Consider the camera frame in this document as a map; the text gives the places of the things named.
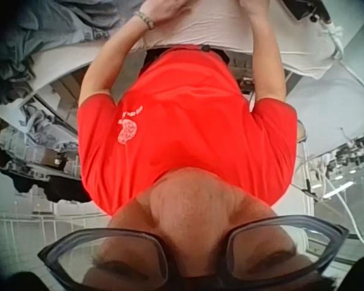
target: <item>gray fabric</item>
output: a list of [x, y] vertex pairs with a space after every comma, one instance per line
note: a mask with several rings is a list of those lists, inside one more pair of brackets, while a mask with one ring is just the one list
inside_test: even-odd
[[31, 54], [62, 45], [107, 39], [143, 0], [33, 0], [0, 43], [0, 104], [31, 92]]

